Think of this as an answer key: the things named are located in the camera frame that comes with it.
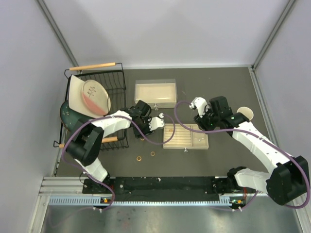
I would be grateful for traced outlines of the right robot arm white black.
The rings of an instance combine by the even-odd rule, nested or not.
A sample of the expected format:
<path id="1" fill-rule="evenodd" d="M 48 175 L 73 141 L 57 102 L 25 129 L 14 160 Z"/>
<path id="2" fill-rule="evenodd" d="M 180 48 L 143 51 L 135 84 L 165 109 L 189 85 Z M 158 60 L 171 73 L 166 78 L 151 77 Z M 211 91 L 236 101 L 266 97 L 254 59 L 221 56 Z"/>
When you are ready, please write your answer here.
<path id="1" fill-rule="evenodd" d="M 234 113 L 226 97 L 206 101 L 196 97 L 190 108 L 197 110 L 194 117 L 199 129 L 208 132 L 226 132 L 244 145 L 266 168 L 266 172 L 253 171 L 243 166 L 229 171 L 227 187 L 238 192 L 249 187 L 267 194 L 275 203 L 288 202 L 306 194 L 310 200 L 308 162 L 302 156 L 293 157 L 267 139 L 251 122 L 252 111 L 241 107 Z"/>

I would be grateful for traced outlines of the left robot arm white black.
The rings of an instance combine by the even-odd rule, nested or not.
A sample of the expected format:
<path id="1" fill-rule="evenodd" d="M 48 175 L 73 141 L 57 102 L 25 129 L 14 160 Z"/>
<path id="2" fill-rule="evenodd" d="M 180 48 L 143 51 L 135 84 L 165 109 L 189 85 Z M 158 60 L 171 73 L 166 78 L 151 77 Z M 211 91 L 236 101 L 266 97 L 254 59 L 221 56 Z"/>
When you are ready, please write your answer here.
<path id="1" fill-rule="evenodd" d="M 99 192 L 106 192 L 110 188 L 109 173 L 103 167 L 98 156 L 102 140 L 115 132 L 133 127 L 136 138 L 152 134 L 149 123 L 151 107 L 138 101 L 135 106 L 122 108 L 101 120 L 86 120 L 81 118 L 75 124 L 70 139 L 65 145 L 66 152 L 82 167 L 83 171 L 95 180 L 93 186 Z"/>

